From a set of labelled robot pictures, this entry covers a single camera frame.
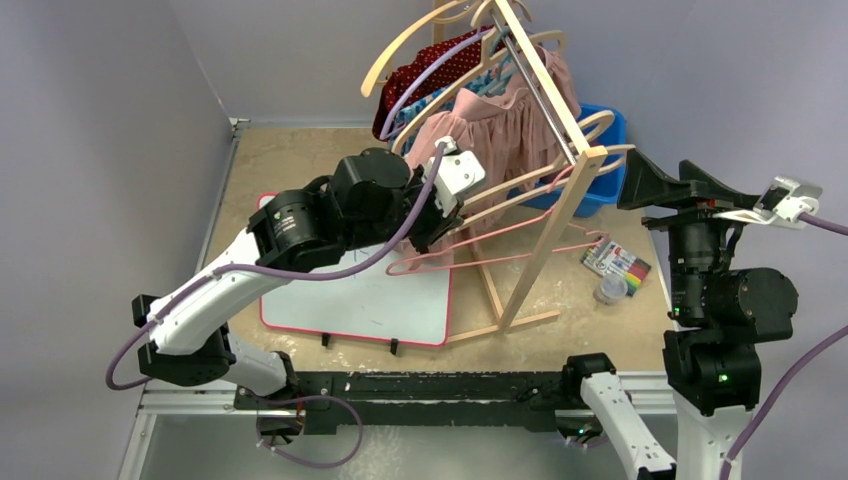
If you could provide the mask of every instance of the table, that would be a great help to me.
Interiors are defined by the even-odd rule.
[[[382,146],[368,129],[279,128],[253,126],[241,134],[232,171],[209,242],[207,261],[220,255],[245,227],[257,198],[268,192],[301,188],[314,177],[330,174],[338,161],[365,148]],[[502,223],[541,213],[525,207],[509,209]],[[334,337],[329,348],[314,334],[283,333],[259,320],[258,302],[238,313],[230,329],[266,350],[289,353],[297,370],[343,371],[534,371],[559,370],[570,355],[603,351],[622,371],[662,370],[662,332],[672,327],[659,261],[650,235],[640,225],[641,211],[603,208],[575,223],[609,231],[613,240],[654,268],[633,298],[608,307],[592,291],[599,277],[579,264],[582,251],[555,254],[540,274],[519,318],[558,308],[553,322],[513,329],[446,347],[401,345],[397,356],[385,343]],[[483,243],[487,256],[532,250],[543,225],[533,225]],[[583,243],[582,233],[567,230],[563,243]],[[508,298],[521,273],[516,260],[496,264],[492,275],[502,298]],[[490,325],[491,307],[476,269],[455,272],[450,333]],[[339,312],[343,319],[344,312]]]

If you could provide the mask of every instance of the small plastic container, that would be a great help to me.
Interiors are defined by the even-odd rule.
[[[617,273],[608,273],[595,287],[593,295],[595,300],[605,305],[615,305],[627,296],[627,280]]]

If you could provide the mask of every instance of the rack leg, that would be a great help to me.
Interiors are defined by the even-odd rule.
[[[530,293],[533,284],[536,283],[536,278],[545,266],[548,258],[551,256],[551,251],[554,244],[562,236],[563,230],[568,226],[568,222],[577,211],[577,206],[589,190],[592,180],[598,169],[604,163],[607,156],[607,150],[604,147],[590,147],[583,151],[577,159],[577,167],[571,175],[571,180],[566,184],[565,189],[560,195],[554,206],[554,211],[551,217],[545,224],[545,229],[536,242],[536,247],[533,249],[533,255],[521,272],[521,277],[509,297],[509,301],[504,308],[504,313],[498,321],[500,331],[505,331],[512,324],[515,315],[518,314],[518,309]]]
[[[523,325],[529,325],[531,323],[537,322],[545,322],[545,321],[553,321],[559,318],[560,314],[559,310],[551,310],[545,313],[539,313],[537,315],[530,315],[529,317],[519,318],[515,322],[512,323],[512,328],[520,327]],[[477,330],[471,330],[470,332],[457,333],[456,335],[451,335],[448,337],[446,344],[456,343],[463,340],[469,340],[472,338],[481,337],[483,335],[489,335],[492,333],[498,333],[500,329],[497,325],[490,325],[488,327],[478,328]]]
[[[485,255],[483,255],[483,248],[479,243],[471,244],[471,255],[478,262],[486,259]],[[495,288],[492,272],[489,270],[488,265],[478,265],[477,269],[480,271],[480,276],[483,277],[483,285],[486,287],[486,294],[488,294],[489,302],[492,304],[492,313],[495,314],[495,318],[501,318],[501,315],[503,315],[503,305],[501,305],[498,290]]]

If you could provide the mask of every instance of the gray wall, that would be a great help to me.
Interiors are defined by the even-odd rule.
[[[377,55],[432,0],[171,0],[231,117],[287,124],[370,122],[379,89],[359,86]],[[430,40],[404,46],[409,60]]]
[[[848,223],[837,148],[848,124],[846,22],[841,0],[698,1],[630,117],[635,143],[673,174],[689,158],[750,193],[778,173],[815,181],[825,189],[820,216]],[[655,239],[665,258],[666,239]],[[848,321],[846,247],[812,227],[746,229],[736,266],[773,266],[801,294],[795,336],[759,348],[763,396]],[[799,374],[751,440],[743,478],[845,478],[847,364],[843,341]]]
[[[231,117],[285,124],[370,124],[379,91],[359,86],[377,55],[432,0],[171,0]],[[534,31],[561,29],[583,102],[630,113],[695,0],[530,0]],[[464,33],[467,21],[450,25]],[[400,62],[430,42],[422,29]]]
[[[229,124],[167,0],[4,0],[0,65],[0,471],[113,479],[140,392],[103,374],[191,274]]]

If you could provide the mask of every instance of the wooden clothes rack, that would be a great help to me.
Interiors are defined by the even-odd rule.
[[[605,130],[612,122],[611,112],[607,112],[608,114],[606,115],[603,114],[604,112],[601,112],[601,114],[587,118],[578,124],[572,116],[571,111],[568,109],[562,95],[560,95],[557,90],[544,62],[536,52],[533,40],[531,40],[531,38],[527,35],[527,32],[525,32],[521,25],[521,21],[513,11],[514,4],[518,5],[523,11],[524,16],[529,18],[530,14],[527,11],[526,6],[522,2],[518,2],[516,0],[434,0],[434,10],[405,30],[380,55],[377,62],[375,62],[371,70],[369,70],[368,75],[366,75],[361,89],[364,96],[369,96],[373,86],[380,84],[380,81],[377,79],[379,75],[387,68],[391,71],[392,55],[398,47],[413,33],[415,33],[415,31],[419,30],[428,23],[433,23],[433,41],[434,43],[437,43],[444,39],[445,24],[467,18],[468,15],[473,12],[474,15],[471,19],[471,27],[477,29],[480,27],[483,18],[490,16],[495,29],[493,29],[489,37],[484,38],[484,47],[488,45],[487,39],[491,41],[491,39],[498,33],[503,34],[507,30],[511,33],[511,38],[509,35],[505,35],[501,38],[501,41],[513,58],[519,58],[519,51],[524,53],[527,63],[529,64],[529,70],[520,61],[516,61],[514,63],[518,72],[527,83],[533,99],[544,113],[548,127],[556,137],[561,154],[553,164],[507,182],[503,182],[499,185],[495,185],[468,199],[465,202],[465,206],[467,207],[491,195],[509,190],[524,182],[539,179],[545,175],[561,170],[565,166],[565,163],[574,167],[570,177],[557,184],[557,186],[560,184],[564,185],[563,191],[554,205],[553,211],[546,220],[544,230],[536,242],[536,245],[533,248],[533,253],[527,261],[527,264],[524,266],[521,276],[516,282],[505,306],[501,302],[501,298],[495,288],[492,274],[488,266],[478,266],[479,273],[486,288],[489,302],[494,314],[494,321],[492,322],[492,325],[469,332],[450,334],[448,336],[447,343],[458,342],[492,333],[503,333],[511,327],[552,320],[559,317],[561,313],[559,310],[551,310],[524,318],[516,318],[521,305],[526,300],[527,295],[530,293],[530,289],[538,278],[546,261],[550,257],[554,245],[562,235],[569,221],[574,216],[574,212],[577,210],[577,207],[583,197],[586,195],[592,180],[594,180],[596,175],[606,173],[617,166],[608,165],[602,167],[607,155],[623,153],[627,149],[632,148],[632,145],[618,145],[609,149],[603,146],[589,145],[589,142],[600,135],[600,133],[603,132],[603,130]],[[464,7],[464,10],[461,13],[450,17],[443,17],[448,10],[457,7]],[[536,87],[536,83],[538,83],[541,87],[541,91]],[[590,125],[597,126],[589,134],[584,134],[583,128]],[[547,192],[547,189],[548,186],[536,188],[497,204],[483,212],[480,212],[479,214],[472,215],[465,219],[463,225],[452,230],[448,234],[451,235],[460,233],[462,230],[468,228],[484,216],[490,215],[501,209],[518,205],[538,195],[542,195]],[[476,261],[483,261],[486,258],[479,244],[472,245],[471,253]]]

